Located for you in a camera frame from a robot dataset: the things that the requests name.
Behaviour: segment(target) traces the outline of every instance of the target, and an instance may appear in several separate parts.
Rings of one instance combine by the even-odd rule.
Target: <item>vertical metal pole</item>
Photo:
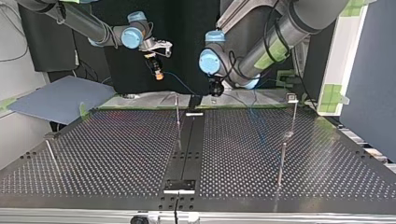
[[[296,102],[296,103],[294,104],[293,122],[296,120],[297,104],[298,104],[298,102]]]
[[[49,149],[49,154],[53,160],[56,160],[55,155],[53,154],[52,147],[50,145],[50,140],[46,139],[47,148]]]
[[[177,127],[180,129],[180,115],[178,113],[178,94],[175,95],[175,106],[176,106],[176,114],[177,114]]]
[[[279,186],[282,185],[283,165],[285,163],[285,156],[286,156],[286,145],[287,145],[286,143],[283,143],[282,151],[280,155],[279,176],[277,178],[277,184]]]

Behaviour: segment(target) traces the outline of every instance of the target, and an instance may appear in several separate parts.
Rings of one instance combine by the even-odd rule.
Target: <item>white panel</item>
[[[50,132],[43,119],[11,113],[0,119],[0,170],[20,155],[36,147]]]
[[[18,11],[14,0],[0,0]],[[6,7],[1,8],[21,29],[18,18]],[[0,61],[24,53],[25,38],[0,13]],[[46,84],[42,73],[35,72],[29,53],[12,62],[0,62],[0,101],[21,96]],[[43,119],[0,111],[0,169],[16,160],[21,154],[37,146],[50,125]]]
[[[318,100],[319,105],[326,84],[342,85],[341,94],[345,95],[347,92],[347,84],[361,39],[361,30],[366,17],[367,7],[362,8],[359,17],[339,17],[337,20]],[[337,106],[335,113],[320,112],[319,114],[321,116],[339,116],[341,109],[342,105],[340,104]]]
[[[14,0],[0,0],[12,5],[17,11]],[[21,29],[21,23],[6,7],[1,7]],[[22,55],[26,48],[26,40],[0,13],[0,61]],[[0,63],[0,101],[35,90],[46,84],[42,73],[35,72],[33,62],[28,52],[23,58],[6,63]]]

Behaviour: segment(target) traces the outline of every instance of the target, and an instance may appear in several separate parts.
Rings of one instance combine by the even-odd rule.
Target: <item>cable clip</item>
[[[66,21],[66,8],[64,7],[64,4],[62,2],[58,2],[56,4],[56,11],[58,12],[58,18],[56,19],[56,22],[59,25],[64,24]]]

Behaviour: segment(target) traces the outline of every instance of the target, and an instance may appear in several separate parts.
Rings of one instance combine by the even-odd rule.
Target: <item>black perforated surface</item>
[[[292,114],[206,110],[178,141],[176,111],[99,111],[51,141],[56,161],[43,144],[0,171],[0,207],[396,214],[393,172],[311,110]],[[196,191],[176,207],[163,188],[180,177]]]
[[[293,125],[292,114],[291,108],[206,111],[196,209],[347,212],[361,204],[369,212],[376,210],[369,204],[396,205],[396,175],[326,119],[299,109]]]
[[[172,110],[96,112],[51,142],[56,161],[46,148],[25,155],[21,165],[2,178],[0,198],[155,201],[162,194],[177,138],[176,112]],[[138,202],[129,201],[134,207]]]

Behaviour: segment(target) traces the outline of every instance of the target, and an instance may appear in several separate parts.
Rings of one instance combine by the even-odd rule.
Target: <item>black curtain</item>
[[[219,0],[102,0],[92,4],[92,13],[109,25],[124,25],[134,11],[144,11],[154,22],[153,34],[173,43],[172,57],[163,60],[163,70],[180,77],[198,94],[208,93],[207,77],[198,66],[205,46],[205,33],[215,29]],[[119,93],[178,91],[189,93],[174,77],[157,81],[145,64],[143,53],[120,47],[105,48],[106,60]]]

